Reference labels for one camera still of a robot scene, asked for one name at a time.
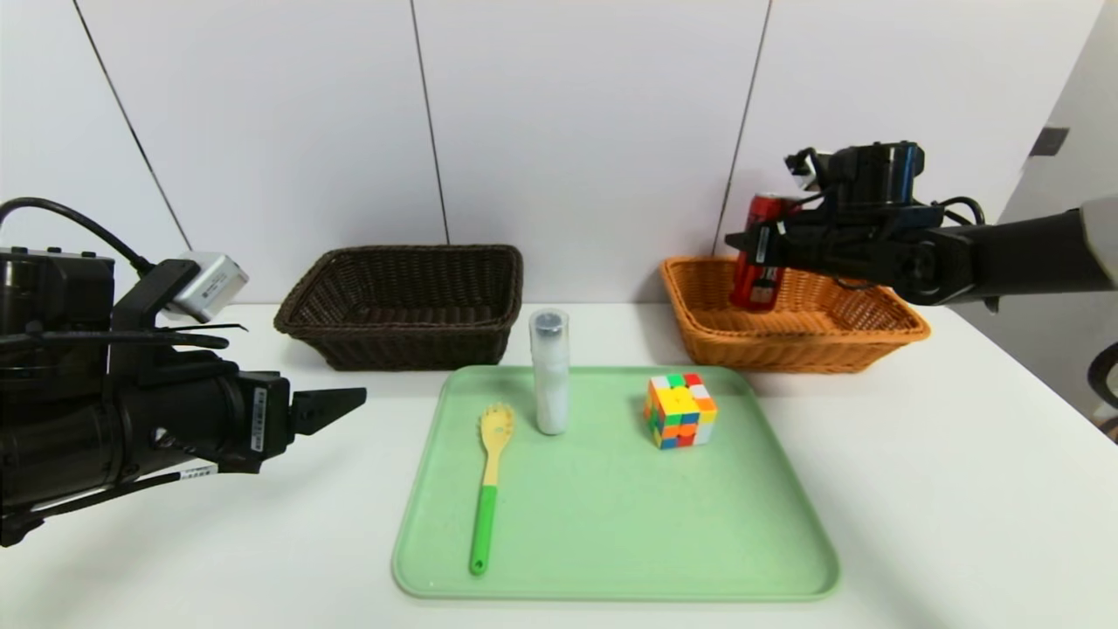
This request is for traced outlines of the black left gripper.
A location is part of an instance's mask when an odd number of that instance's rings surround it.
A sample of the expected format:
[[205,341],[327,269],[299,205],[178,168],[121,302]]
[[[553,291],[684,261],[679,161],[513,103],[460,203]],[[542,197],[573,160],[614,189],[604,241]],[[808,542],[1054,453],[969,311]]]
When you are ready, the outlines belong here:
[[285,451],[290,433],[318,433],[367,402],[362,387],[295,391],[291,403],[290,394],[287,379],[271,371],[153,370],[120,390],[120,473],[188,460],[258,473]]

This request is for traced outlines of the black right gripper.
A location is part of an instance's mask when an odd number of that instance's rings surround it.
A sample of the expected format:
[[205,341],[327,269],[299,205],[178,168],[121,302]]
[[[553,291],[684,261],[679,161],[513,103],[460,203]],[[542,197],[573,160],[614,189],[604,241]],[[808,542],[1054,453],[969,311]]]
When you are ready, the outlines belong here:
[[759,266],[821,271],[830,231],[822,219],[750,218],[748,231],[726,234],[724,244],[738,252],[749,252],[750,261]]

